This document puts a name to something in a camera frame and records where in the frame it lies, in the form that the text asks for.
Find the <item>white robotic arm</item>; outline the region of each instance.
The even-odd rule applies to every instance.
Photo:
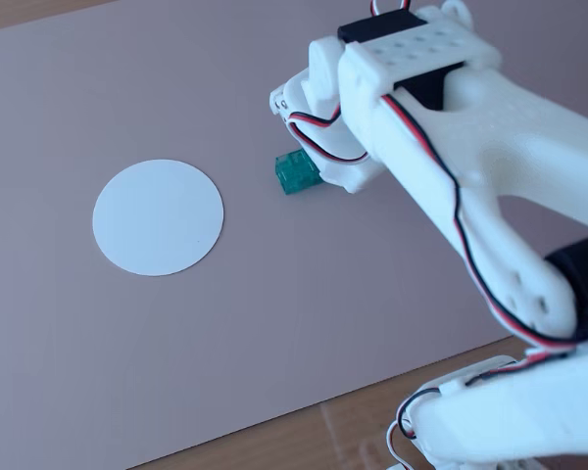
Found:
[[[388,168],[464,258],[497,319],[538,349],[521,365],[499,369],[509,359],[498,358],[442,378],[404,406],[396,425],[411,420],[438,468],[588,452],[578,289],[498,205],[516,195],[588,225],[588,119],[505,79],[500,54],[471,28],[459,0],[342,26],[270,95],[324,181],[355,193]]]

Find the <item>white circle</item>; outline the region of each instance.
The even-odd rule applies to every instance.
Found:
[[[151,160],[118,173],[93,214],[96,243],[116,266],[165,276],[200,261],[216,244],[224,208],[218,188],[190,164]]]

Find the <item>green block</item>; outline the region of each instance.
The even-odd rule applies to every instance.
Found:
[[[304,150],[276,158],[276,176],[285,194],[294,194],[322,183],[318,167]]]

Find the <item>wooden table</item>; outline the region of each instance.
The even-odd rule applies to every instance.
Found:
[[[109,0],[0,0],[0,28]],[[230,436],[145,464],[140,470],[376,470],[392,465],[385,430],[397,404],[422,383],[497,354],[522,356],[509,338],[337,399],[310,406]],[[304,384],[292,384],[304,387]],[[410,442],[397,451],[417,469],[431,468]],[[553,469],[588,469],[588,458],[558,458]]]

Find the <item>pink surface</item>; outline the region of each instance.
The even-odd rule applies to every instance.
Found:
[[[470,3],[512,78],[588,114],[588,3]],[[505,336],[389,175],[278,187],[296,145],[269,93],[367,11],[122,0],[0,31],[0,470],[129,467]],[[91,214],[157,158],[216,182],[224,230],[195,267],[138,277]],[[543,252],[586,233],[510,210]]]

